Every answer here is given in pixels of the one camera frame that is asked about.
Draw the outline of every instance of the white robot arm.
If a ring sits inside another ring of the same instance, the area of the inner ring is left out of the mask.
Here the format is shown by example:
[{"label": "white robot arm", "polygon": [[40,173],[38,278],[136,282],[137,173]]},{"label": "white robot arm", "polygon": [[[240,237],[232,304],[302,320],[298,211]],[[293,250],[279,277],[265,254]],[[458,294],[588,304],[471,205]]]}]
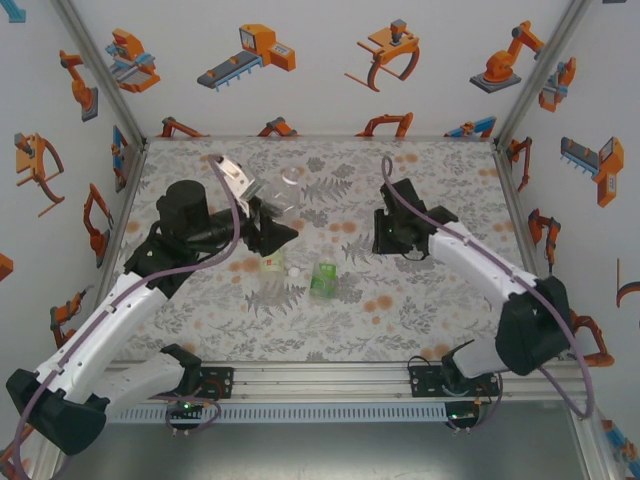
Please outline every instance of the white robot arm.
[{"label": "white robot arm", "polygon": [[485,373],[512,371],[528,375],[569,347],[558,322],[525,288],[526,285],[542,295],[570,326],[567,292],[562,282],[555,277],[539,279],[503,259],[474,238],[447,209],[438,206],[428,211],[409,179],[391,186],[441,228],[407,209],[385,184],[380,192],[387,213],[383,209],[375,212],[373,252],[406,255],[418,250],[423,258],[431,255],[476,287],[493,311],[500,314],[495,338],[467,342],[442,358],[443,383],[449,391],[464,392],[474,378]]},{"label": "white robot arm", "polygon": [[[297,237],[296,230],[275,223],[267,214],[256,196],[255,178],[227,157],[215,156],[215,162],[242,209],[239,236],[249,250],[266,256]],[[220,253],[234,234],[231,210],[209,215],[204,187],[198,182],[174,183],[156,206],[159,221],[82,327],[35,372],[17,370],[7,381],[21,414],[37,397],[29,423],[67,455],[88,447],[107,419],[121,411],[159,393],[177,398],[201,387],[200,359],[178,345],[163,348],[136,367],[105,375],[140,324],[173,296],[195,268],[168,276],[158,272],[193,267],[201,254]],[[134,288],[141,281],[143,285]],[[126,299],[116,303],[126,292]]]}]

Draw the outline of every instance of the black bracket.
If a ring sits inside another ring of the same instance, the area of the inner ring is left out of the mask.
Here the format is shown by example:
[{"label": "black bracket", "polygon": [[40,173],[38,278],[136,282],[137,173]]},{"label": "black bracket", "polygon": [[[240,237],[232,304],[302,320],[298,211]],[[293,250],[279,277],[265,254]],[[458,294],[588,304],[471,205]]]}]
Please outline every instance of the black bracket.
[{"label": "black bracket", "polygon": [[460,397],[475,398],[478,395],[497,397],[500,394],[498,378],[486,373],[469,381],[468,389],[460,392],[452,392],[447,389],[442,376],[442,367],[439,365],[414,365],[409,367],[411,396],[413,398],[425,397]]},{"label": "black bracket", "polygon": [[233,373],[231,367],[202,367],[201,390],[196,395],[217,401],[231,398],[233,391]]}]

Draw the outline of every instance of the gray floor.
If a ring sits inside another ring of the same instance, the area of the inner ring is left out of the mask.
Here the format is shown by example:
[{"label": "gray floor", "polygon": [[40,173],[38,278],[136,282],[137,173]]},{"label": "gray floor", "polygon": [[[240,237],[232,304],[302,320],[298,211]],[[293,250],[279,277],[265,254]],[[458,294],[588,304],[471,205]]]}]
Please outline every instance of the gray floor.
[{"label": "gray floor", "polygon": [[192,438],[107,427],[69,480],[539,480],[585,478],[561,408],[502,405],[486,429],[441,424],[220,425]]}]

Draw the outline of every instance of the small bottle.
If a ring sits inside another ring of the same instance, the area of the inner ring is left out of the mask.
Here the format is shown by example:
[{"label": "small bottle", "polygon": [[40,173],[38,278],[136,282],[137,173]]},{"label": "small bottle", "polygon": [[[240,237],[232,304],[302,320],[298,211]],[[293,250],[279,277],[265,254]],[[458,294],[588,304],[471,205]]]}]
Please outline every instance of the small bottle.
[{"label": "small bottle", "polygon": [[330,245],[322,247],[322,253],[313,265],[309,295],[313,303],[327,303],[336,294],[337,266]]},{"label": "small bottle", "polygon": [[280,248],[260,259],[260,297],[266,305],[279,305],[284,294],[284,252]]},{"label": "small bottle", "polygon": [[274,182],[267,184],[258,196],[269,214],[288,223],[293,220],[300,206],[300,171],[296,167],[288,167]]}]

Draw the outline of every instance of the floral tablecloth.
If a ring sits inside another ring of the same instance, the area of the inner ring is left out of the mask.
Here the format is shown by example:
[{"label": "floral tablecloth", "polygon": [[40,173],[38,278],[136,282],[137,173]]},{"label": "floral tablecloth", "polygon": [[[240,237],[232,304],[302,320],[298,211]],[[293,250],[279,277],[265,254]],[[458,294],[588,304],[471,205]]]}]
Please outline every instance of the floral tablecloth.
[{"label": "floral tablecloth", "polygon": [[[432,208],[442,204],[489,247],[521,265],[509,212],[488,143],[205,139],[154,141],[126,225],[114,275],[157,220],[155,203],[173,182],[194,179],[210,210],[226,198],[203,155],[223,152],[272,179],[285,166],[302,174],[303,203],[287,244],[284,302],[259,294],[258,257],[240,244],[224,264],[193,274],[150,317],[117,360],[144,360],[177,342],[207,361],[402,361],[439,358],[471,338],[493,336],[498,313],[445,265],[371,253],[373,211],[384,206],[383,155],[394,180],[408,177]],[[327,307],[309,303],[309,277],[322,245],[338,264],[338,295]]]}]

